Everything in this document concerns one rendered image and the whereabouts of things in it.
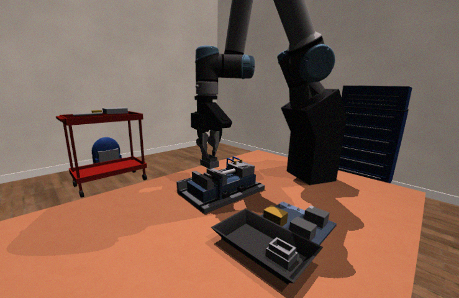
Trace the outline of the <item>yellow rectangular block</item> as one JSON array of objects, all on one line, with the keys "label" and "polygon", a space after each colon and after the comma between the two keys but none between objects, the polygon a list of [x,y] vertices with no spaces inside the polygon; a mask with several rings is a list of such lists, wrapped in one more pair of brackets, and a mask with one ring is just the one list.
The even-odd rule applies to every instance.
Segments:
[{"label": "yellow rectangular block", "polygon": [[264,209],[263,217],[280,226],[284,226],[287,223],[288,212],[271,205]]}]

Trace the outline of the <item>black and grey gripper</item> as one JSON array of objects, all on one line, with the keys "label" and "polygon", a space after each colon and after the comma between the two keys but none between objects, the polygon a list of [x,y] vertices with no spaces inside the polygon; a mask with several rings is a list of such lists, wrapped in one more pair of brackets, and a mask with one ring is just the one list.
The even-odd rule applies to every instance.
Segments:
[{"label": "black and grey gripper", "polygon": [[[207,157],[207,142],[213,147],[212,155],[216,155],[217,148],[222,136],[220,129],[203,109],[205,102],[216,100],[217,96],[195,96],[197,100],[197,112],[191,113],[191,127],[197,130],[198,139],[196,144],[200,147],[202,157]],[[206,132],[210,130],[210,136]]]}]

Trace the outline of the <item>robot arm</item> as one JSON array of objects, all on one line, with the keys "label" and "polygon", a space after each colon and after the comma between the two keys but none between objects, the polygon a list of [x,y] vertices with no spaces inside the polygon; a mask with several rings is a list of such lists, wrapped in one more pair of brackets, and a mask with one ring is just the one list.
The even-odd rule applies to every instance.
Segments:
[{"label": "robot arm", "polygon": [[[314,30],[305,0],[274,3],[289,41],[288,49],[277,56],[288,84],[289,101],[292,107],[305,107],[326,95],[320,81],[335,65],[334,51]],[[196,49],[198,96],[216,96],[218,78],[252,78],[254,57],[244,55],[252,4],[253,0],[232,0],[224,54],[209,45]],[[232,121],[216,102],[205,102],[203,109],[220,129],[231,127]]]}]

